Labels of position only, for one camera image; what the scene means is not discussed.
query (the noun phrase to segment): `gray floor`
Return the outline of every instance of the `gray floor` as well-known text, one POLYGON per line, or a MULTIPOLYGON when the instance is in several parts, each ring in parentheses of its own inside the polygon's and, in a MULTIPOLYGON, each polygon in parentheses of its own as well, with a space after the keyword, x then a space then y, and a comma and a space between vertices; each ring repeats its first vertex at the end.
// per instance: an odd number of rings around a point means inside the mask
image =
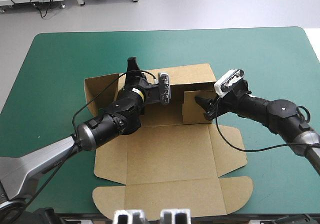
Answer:
POLYGON ((32 7, 0 14, 0 110, 35 35, 42 32, 320 27, 320 0, 65 0, 41 19, 32 7))

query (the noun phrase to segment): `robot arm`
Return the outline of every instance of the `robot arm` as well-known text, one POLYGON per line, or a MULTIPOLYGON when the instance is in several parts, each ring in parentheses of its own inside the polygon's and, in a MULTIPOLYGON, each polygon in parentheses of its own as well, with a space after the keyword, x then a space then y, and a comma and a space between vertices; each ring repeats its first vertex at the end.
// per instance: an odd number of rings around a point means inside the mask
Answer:
POLYGON ((286 143, 299 143, 290 148, 298 156, 306 157, 320 174, 320 135, 309 125, 310 114, 302 106, 288 100, 268 101, 251 95, 241 69, 228 71, 215 84, 215 99, 196 97, 196 102, 205 110, 204 116, 213 120, 227 112, 261 123, 272 133, 279 134, 286 143), (300 109, 307 112, 307 119, 300 109))
POLYGON ((67 155, 92 151, 119 135, 131 134, 141 126, 139 115, 146 105, 169 104, 166 73, 159 73, 157 83, 150 84, 134 57, 128 59, 125 78, 116 101, 100 115, 78 125, 75 134, 19 158, 0 157, 0 223, 10 223, 12 216, 24 210, 25 199, 34 196, 39 179, 67 155))

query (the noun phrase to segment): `brown cardboard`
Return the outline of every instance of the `brown cardboard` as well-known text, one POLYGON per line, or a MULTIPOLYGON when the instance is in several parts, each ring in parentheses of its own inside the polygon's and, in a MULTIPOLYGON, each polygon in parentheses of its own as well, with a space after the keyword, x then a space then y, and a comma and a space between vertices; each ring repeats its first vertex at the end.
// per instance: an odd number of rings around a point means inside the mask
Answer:
MULTIPOLYGON (((126 184, 98 187, 93 191, 97 208, 108 218, 118 209, 143 209, 149 220, 168 208, 189 208, 192 217, 225 215, 240 209, 250 198, 249 177, 219 178, 247 163, 245 153, 229 147, 215 125, 203 117, 194 97, 215 97, 214 74, 208 64, 151 70, 170 75, 172 102, 148 105, 142 127, 97 149, 94 173, 100 178, 126 184)), ((89 100, 118 74, 86 79, 89 100)), ((113 101, 124 78, 93 102, 89 110, 113 101)), ((238 129, 221 126, 234 145, 244 148, 238 129)))

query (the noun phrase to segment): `electric cable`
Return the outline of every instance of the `electric cable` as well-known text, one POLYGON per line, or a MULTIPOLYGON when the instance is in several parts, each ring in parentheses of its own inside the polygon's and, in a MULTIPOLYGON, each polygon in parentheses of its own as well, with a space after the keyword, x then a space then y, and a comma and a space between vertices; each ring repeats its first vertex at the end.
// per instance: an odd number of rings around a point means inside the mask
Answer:
POLYGON ((309 110, 307 110, 307 108, 303 107, 303 106, 297 106, 296 107, 296 111, 298 112, 298 115, 301 119, 301 123, 303 122, 306 122, 306 123, 309 123, 310 122, 310 119, 311 119, 311 114, 309 112, 309 110), (300 109, 303 109, 306 113, 306 118, 305 116, 302 114, 302 112, 300 111, 300 109))
POLYGON ((219 107, 219 102, 220 102, 220 98, 217 99, 217 102, 214 105, 214 109, 215 110, 215 125, 216 125, 216 129, 218 130, 220 136, 222 137, 222 139, 232 148, 241 151, 241 152, 245 152, 245 153, 254 153, 254 152, 262 152, 262 151, 267 151, 270 149, 274 149, 274 148, 280 148, 280 147, 286 147, 286 146, 308 146, 310 148, 320 148, 320 145, 311 145, 311 144, 306 144, 306 143, 286 143, 286 144, 279 144, 279 145, 274 145, 274 146, 270 146, 270 147, 266 147, 266 148, 261 148, 261 149, 252 149, 252 150, 246 150, 246 149, 241 149, 238 148, 236 146, 234 146, 232 143, 230 143, 225 136, 222 134, 220 128, 219 128, 219 124, 218 124, 218 107, 219 107))
POLYGON ((46 17, 46 15, 47 15, 47 13, 48 13, 48 10, 51 8, 51 5, 52 5, 53 1, 54 1, 54 0, 50 0, 50 1, 49 1, 48 7, 46 8, 44 14, 42 13, 42 11, 41 11, 41 9, 40 9, 39 7, 35 6, 35 8, 39 11, 41 18, 46 17))

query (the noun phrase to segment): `cardboard box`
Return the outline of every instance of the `cardboard box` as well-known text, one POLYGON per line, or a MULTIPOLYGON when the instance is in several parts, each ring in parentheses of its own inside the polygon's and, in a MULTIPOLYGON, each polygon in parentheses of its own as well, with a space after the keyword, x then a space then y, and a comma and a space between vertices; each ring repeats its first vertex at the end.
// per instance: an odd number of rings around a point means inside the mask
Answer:
MULTIPOLYGON (((157 220, 162 209, 170 208, 188 208, 192 217, 226 215, 240 209, 252 194, 251 178, 220 177, 244 166, 246 154, 223 141, 194 100, 196 95, 216 95, 209 64, 150 70, 154 75, 159 71, 170 75, 171 103, 146 106, 139 130, 97 149, 95 175, 126 186, 96 188, 95 205, 110 219, 119 209, 142 209, 149 220, 157 220)), ((86 99, 118 76, 86 79, 86 99)), ((119 79, 89 105, 93 115, 116 99, 124 80, 119 79)), ((221 130, 235 146, 244 148, 238 129, 221 126, 221 130)))

